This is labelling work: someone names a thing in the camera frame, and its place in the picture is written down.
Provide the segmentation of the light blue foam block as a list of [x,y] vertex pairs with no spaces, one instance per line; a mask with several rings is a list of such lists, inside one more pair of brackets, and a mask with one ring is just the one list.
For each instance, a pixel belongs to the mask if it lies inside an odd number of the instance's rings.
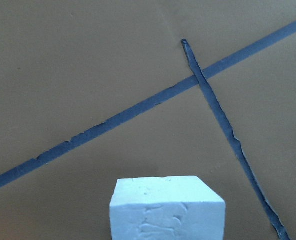
[[221,240],[225,201],[197,176],[124,178],[109,204],[114,240]]

